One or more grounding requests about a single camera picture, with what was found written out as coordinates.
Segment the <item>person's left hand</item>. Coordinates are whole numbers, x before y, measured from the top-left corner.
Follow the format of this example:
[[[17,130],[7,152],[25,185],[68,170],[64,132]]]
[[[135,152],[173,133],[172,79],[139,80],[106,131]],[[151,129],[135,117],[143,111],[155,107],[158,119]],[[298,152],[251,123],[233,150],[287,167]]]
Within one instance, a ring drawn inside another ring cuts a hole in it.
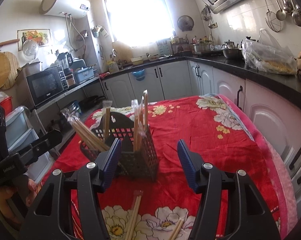
[[[29,189],[29,194],[26,197],[26,205],[30,207],[31,204],[33,203],[33,200],[37,196],[37,193],[40,191],[41,186],[37,185],[35,181],[29,179],[28,189]],[[21,220],[18,219],[16,214],[12,211],[12,209],[7,203],[7,200],[12,198],[12,196],[16,191],[17,189],[14,187],[9,187],[9,186],[0,187],[0,212],[10,222],[21,224]]]

